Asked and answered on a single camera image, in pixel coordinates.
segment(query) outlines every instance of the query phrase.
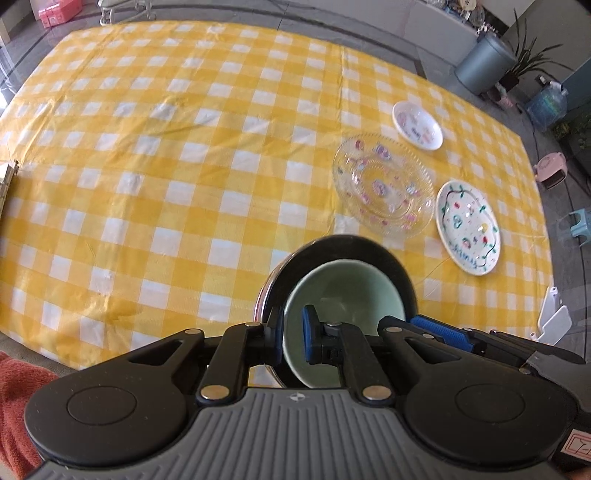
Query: decorated plate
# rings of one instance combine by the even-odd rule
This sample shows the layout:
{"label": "decorated plate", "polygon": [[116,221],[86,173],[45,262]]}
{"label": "decorated plate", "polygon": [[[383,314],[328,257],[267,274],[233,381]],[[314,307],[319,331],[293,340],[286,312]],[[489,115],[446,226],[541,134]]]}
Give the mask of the decorated plate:
{"label": "decorated plate", "polygon": [[418,148],[437,150],[443,145],[441,127],[423,107],[398,102],[392,108],[392,120],[402,136]]}
{"label": "decorated plate", "polygon": [[465,181],[448,181],[437,194],[435,221],[443,245],[463,271],[485,275],[495,268],[501,234],[482,192]]}
{"label": "decorated plate", "polygon": [[427,170],[410,150],[382,135],[345,140],[335,155],[333,180],[351,214],[381,235],[416,235],[433,217]]}

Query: gray trash can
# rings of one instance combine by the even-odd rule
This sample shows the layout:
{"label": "gray trash can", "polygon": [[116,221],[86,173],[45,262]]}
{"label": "gray trash can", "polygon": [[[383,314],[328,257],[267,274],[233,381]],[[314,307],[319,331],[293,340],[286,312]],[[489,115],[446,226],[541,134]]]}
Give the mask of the gray trash can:
{"label": "gray trash can", "polygon": [[488,32],[456,68],[456,77],[474,95],[492,88],[517,59],[495,34]]}

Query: red fabric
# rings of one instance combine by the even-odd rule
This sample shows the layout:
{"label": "red fabric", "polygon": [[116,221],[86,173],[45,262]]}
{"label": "red fabric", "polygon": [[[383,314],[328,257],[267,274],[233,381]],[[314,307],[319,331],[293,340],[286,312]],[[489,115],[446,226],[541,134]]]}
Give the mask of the red fabric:
{"label": "red fabric", "polygon": [[41,465],[22,419],[25,405],[39,388],[56,378],[45,368],[0,352],[0,462],[19,479]]}

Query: gray ribbed panel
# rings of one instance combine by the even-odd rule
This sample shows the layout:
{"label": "gray ribbed panel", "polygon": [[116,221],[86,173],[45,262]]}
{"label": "gray ribbed panel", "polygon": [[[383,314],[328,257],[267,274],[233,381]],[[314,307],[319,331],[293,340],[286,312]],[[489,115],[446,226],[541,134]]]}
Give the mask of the gray ribbed panel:
{"label": "gray ribbed panel", "polygon": [[397,415],[353,401],[346,390],[250,388],[241,401],[204,409],[162,454],[121,469],[45,463],[33,480],[560,480],[550,466],[474,472],[417,446]]}

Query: plastic tablecloth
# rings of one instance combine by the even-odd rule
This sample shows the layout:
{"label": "plastic tablecloth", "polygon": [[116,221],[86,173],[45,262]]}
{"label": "plastic tablecloth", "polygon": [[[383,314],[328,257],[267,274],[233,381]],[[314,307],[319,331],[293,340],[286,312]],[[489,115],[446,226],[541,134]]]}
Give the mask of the plastic tablecloth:
{"label": "plastic tablecloth", "polygon": [[[495,210],[490,274],[460,270],[434,221],[393,241],[341,205],[336,148],[359,130],[398,138],[399,100],[443,127],[438,151],[408,146],[436,191],[463,179]],[[77,31],[18,92],[0,138],[22,165],[0,222],[0,329],[75,368],[250,321],[274,266],[333,232],[389,248],[420,312],[457,326],[527,335],[552,281],[519,138],[420,77],[319,40],[208,22]]]}

